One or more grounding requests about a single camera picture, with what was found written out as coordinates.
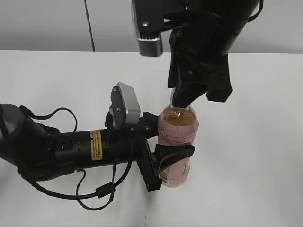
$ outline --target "black cable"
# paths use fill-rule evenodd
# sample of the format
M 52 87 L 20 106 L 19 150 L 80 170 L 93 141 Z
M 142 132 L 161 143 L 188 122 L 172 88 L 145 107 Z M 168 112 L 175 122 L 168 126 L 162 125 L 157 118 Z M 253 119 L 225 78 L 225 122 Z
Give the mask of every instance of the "black cable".
M 79 195 L 79 188 L 80 188 L 80 185 L 82 183 L 82 181 L 84 180 L 85 176 L 86 176 L 86 172 L 84 169 L 79 169 L 78 170 L 79 172 L 83 172 L 83 177 L 81 178 L 81 180 L 79 181 L 78 185 L 77 185 L 77 188 L 76 188 L 76 196 L 78 197 Z M 102 210 L 104 209 L 105 207 L 107 207 L 113 200 L 114 200 L 114 196 L 115 196 L 115 187 L 114 187 L 114 178 L 115 178 L 115 175 L 116 175 L 116 162 L 113 164 L 113 177 L 112 177 L 112 182 L 111 182 L 111 194 L 110 194 L 110 197 L 107 201 L 107 203 L 101 207 L 97 207 L 97 208 L 92 208 L 92 207 L 88 207 L 87 205 L 85 205 L 81 199 L 77 199 L 78 203 L 85 209 L 87 210 L 91 210 L 91 211 L 97 211 L 97 210 Z
M 120 177 L 120 179 L 116 183 L 114 183 L 114 187 L 117 187 L 126 178 L 126 176 L 129 173 L 129 170 L 131 169 L 132 163 L 133 163 L 133 143 L 132 143 L 132 138 L 131 138 L 130 135 L 128 135 L 128 139 L 129 139 L 129 144 L 130 144 L 130 152 L 129 152 L 129 158 L 128 158 L 127 166 L 125 168 L 124 173 Z
M 263 6 L 264 6 L 264 0 L 260 0 L 258 13 L 256 13 L 253 16 L 251 16 L 249 18 L 248 22 L 251 22 L 251 21 L 255 20 L 260 15 L 260 13 L 262 12 Z
M 111 182 L 111 194 L 110 194 L 110 197 L 107 201 L 107 204 L 105 204 L 104 206 L 101 206 L 101 207 L 97 207 L 97 208 L 92 208 L 92 207 L 88 207 L 86 206 L 82 201 L 81 199 L 78 199 L 78 203 L 85 209 L 87 210 L 92 210 L 92 211 L 96 211 L 96 210 L 102 210 L 104 209 L 105 207 L 107 207 L 114 199 L 114 196 L 115 196 L 115 188 L 126 178 L 126 176 L 128 175 L 129 173 L 129 170 L 132 166 L 132 162 L 133 162 L 133 143 L 132 143 L 132 138 L 130 135 L 128 135 L 128 138 L 129 138 L 129 143 L 130 143 L 130 153 L 129 153 L 129 159 L 128 159 L 128 162 L 127 162 L 127 166 L 125 168 L 125 171 L 124 173 L 122 174 L 122 176 L 120 177 L 120 179 L 116 182 L 116 183 L 113 183 L 114 182 L 114 179 L 115 179 L 115 174 L 116 174 L 116 162 L 114 162 L 113 164 L 113 177 L 112 177 L 112 182 Z M 86 172 L 84 169 L 79 169 L 78 170 L 79 172 L 83 172 L 83 177 L 81 178 L 81 180 L 79 181 L 78 185 L 77 185 L 77 188 L 76 188 L 76 196 L 78 196 L 79 194 L 79 187 L 82 183 L 82 181 L 84 180 L 85 176 L 86 176 Z
M 75 132 L 77 130 L 77 127 L 78 127 L 78 121 L 77 121 L 77 118 L 76 118 L 75 114 L 68 108 L 65 108 L 65 107 L 58 108 L 58 109 L 54 110 L 52 113 L 50 113 L 49 115 L 46 115 L 46 116 L 36 116 L 34 114 L 28 114 L 28 116 L 35 119 L 35 120 L 44 121 L 44 120 L 50 119 L 52 116 L 54 116 L 60 110 L 65 110 L 65 111 L 70 112 L 72 114 L 72 116 L 75 119 L 75 128 L 74 128 L 74 131 L 73 131 L 73 132 Z
M 89 198 L 94 198 L 97 196 L 97 194 L 91 193 L 91 194 L 87 194 L 87 195 L 80 195 L 80 196 L 75 196 L 75 195 L 65 195 L 65 194 L 60 194 L 60 193 L 56 193 L 56 192 L 52 192 L 50 190 L 47 190 L 46 188 L 42 187 L 41 185 L 39 185 L 37 182 L 30 180 L 29 178 L 27 178 L 24 173 L 21 172 L 21 174 L 26 178 L 26 180 L 37 190 L 39 190 L 40 192 L 49 195 L 49 196 L 53 196 L 59 199 L 65 199 L 65 200 L 77 200 L 77 199 L 81 199 L 81 200 L 85 200 L 85 199 L 89 199 Z

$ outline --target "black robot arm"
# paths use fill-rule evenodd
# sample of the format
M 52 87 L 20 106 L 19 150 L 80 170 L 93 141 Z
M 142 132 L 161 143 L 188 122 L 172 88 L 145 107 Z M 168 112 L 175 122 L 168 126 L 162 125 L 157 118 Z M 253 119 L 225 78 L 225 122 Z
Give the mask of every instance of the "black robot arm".
M 264 0 L 133 0 L 140 53 L 162 54 L 161 32 L 171 30 L 168 87 L 172 105 L 187 107 L 206 93 L 225 102 L 232 93 L 228 51 Z M 252 13 L 259 4 L 259 12 Z
M 172 149 L 158 144 L 151 152 L 147 139 L 157 136 L 158 117 L 151 113 L 143 113 L 140 117 L 140 107 L 131 86 L 118 83 L 112 89 L 111 100 L 106 129 L 76 131 L 75 128 L 68 133 L 60 133 L 56 128 L 32 120 L 48 119 L 58 110 L 68 110 L 66 108 L 38 117 L 24 106 L 17 108 L 11 104 L 1 104 L 0 158 L 16 165 L 21 176 L 39 191 L 62 199 L 101 198 L 109 194 L 113 199 L 115 188 L 125 179 L 133 161 L 138 164 L 147 190 L 160 189 L 162 182 L 159 173 L 192 156 L 195 148 L 186 145 Z M 37 183 L 85 168 L 112 164 L 115 168 L 119 163 L 128 163 L 122 177 L 89 195 L 62 195 L 48 191 Z

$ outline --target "white table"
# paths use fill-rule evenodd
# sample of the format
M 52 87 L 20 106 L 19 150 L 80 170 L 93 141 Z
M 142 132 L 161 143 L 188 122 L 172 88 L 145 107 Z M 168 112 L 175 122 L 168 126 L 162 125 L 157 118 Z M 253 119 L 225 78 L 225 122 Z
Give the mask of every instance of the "white table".
M 1 51 L 0 101 L 37 115 L 65 106 L 77 115 L 78 130 L 100 129 L 117 82 L 134 87 L 142 111 L 159 114 L 169 103 L 169 62 L 169 54 L 152 59 L 118 52 Z M 302 227 L 303 55 L 231 54 L 230 73 L 234 92 L 225 104 L 204 96 L 192 105 L 200 128 L 183 186 L 146 192 L 134 163 L 113 203 L 93 212 L 41 194 L 0 161 L 0 225 Z M 62 132 L 74 127 L 64 112 L 45 124 Z M 117 175 L 124 168 L 119 165 Z M 74 173 L 42 185 L 74 194 L 81 177 Z M 110 178 L 110 166 L 90 169 L 81 193 Z

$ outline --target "cable connector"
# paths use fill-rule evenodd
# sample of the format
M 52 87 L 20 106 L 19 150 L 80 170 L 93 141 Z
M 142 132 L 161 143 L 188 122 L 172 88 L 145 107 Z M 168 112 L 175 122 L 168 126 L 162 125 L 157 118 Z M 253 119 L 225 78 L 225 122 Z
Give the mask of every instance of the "cable connector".
M 104 196 L 107 196 L 109 194 L 111 194 L 112 192 L 114 192 L 116 189 L 113 185 L 113 182 L 109 182 L 101 187 L 98 187 L 96 189 L 96 195 L 97 197 L 100 199 Z

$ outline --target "plastic bottle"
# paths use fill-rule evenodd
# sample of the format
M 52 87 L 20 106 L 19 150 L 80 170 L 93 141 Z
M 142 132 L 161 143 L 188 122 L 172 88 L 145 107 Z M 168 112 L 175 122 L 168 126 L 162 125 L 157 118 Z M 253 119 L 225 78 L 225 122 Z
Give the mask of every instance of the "plastic bottle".
M 192 145 L 198 131 L 198 119 L 191 107 L 177 108 L 169 105 L 158 120 L 158 143 L 166 146 Z M 168 187 L 182 185 L 188 177 L 189 157 L 169 166 L 159 175 Z

